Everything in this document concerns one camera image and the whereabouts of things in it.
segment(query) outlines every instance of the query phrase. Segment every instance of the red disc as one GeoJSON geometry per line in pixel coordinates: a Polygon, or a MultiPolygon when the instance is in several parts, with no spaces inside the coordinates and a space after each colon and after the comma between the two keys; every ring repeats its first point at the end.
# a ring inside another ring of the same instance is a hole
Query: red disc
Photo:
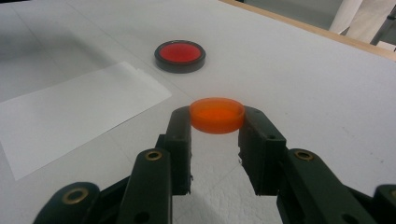
{"type": "Polygon", "coordinates": [[[201,51],[189,43],[172,43],[160,50],[160,55],[165,60],[175,63],[187,63],[197,60],[201,51]]]}

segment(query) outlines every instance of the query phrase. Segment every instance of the white table surface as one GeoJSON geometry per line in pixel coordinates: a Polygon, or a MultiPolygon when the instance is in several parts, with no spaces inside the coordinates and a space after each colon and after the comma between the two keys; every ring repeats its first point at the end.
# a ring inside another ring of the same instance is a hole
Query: white table surface
{"type": "MultiPolygon", "coordinates": [[[[354,189],[396,183],[393,61],[216,0],[0,5],[0,102],[124,61],[173,96],[18,181],[0,150],[0,223],[32,223],[65,185],[121,180],[174,109],[210,96],[260,109],[289,148],[319,154],[354,189]],[[158,69],[154,50],[174,39],[200,44],[205,66],[158,69]]],[[[254,195],[238,151],[237,133],[192,131],[194,181],[191,195],[174,197],[174,223],[281,223],[276,198],[254,195]]]]}

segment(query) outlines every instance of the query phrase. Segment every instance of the round object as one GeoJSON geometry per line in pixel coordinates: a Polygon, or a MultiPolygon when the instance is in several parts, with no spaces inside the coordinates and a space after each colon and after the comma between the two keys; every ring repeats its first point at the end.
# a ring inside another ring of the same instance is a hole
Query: round object
{"type": "Polygon", "coordinates": [[[227,98],[205,98],[190,105],[191,125],[204,133],[231,133],[244,123],[245,108],[227,98]]]}
{"type": "Polygon", "coordinates": [[[161,44],[154,52],[157,65],[172,73],[190,73],[205,63],[205,50],[187,40],[172,40],[161,44]]]}

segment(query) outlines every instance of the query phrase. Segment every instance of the white sheet of paper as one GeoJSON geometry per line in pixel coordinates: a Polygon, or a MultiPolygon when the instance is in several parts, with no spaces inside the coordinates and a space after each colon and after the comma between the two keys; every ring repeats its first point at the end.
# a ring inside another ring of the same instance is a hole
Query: white sheet of paper
{"type": "Polygon", "coordinates": [[[149,109],[171,92],[128,63],[0,104],[0,141],[16,180],[149,109]]]}

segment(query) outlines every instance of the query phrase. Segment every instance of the orange puck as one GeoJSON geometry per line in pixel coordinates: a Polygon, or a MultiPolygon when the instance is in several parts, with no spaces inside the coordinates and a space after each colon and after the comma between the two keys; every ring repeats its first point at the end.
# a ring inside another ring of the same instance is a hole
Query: orange puck
{"type": "Polygon", "coordinates": [[[245,108],[227,98],[205,98],[190,105],[191,125],[204,133],[231,133],[244,123],[245,108]]]}

